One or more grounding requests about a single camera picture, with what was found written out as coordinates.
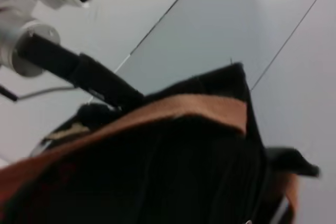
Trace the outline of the white robot neck mount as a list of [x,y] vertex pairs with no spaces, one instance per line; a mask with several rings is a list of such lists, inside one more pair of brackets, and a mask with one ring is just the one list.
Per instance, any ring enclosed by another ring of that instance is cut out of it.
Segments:
[[0,0],[0,25],[26,22],[32,18],[37,0]]

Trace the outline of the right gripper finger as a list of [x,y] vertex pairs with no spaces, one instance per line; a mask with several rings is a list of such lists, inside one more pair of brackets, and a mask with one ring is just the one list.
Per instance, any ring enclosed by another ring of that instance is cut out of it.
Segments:
[[319,177],[320,168],[307,161],[295,148],[268,147],[266,156],[274,171],[287,172],[307,177]]

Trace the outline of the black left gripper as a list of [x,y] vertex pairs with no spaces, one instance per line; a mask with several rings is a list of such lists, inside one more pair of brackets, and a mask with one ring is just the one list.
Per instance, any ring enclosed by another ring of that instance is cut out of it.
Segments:
[[[39,35],[24,40],[18,55],[111,106],[131,109],[143,100],[143,94],[100,62]],[[78,121],[83,125],[105,125],[121,116],[119,110],[100,103],[84,104],[78,110]]]

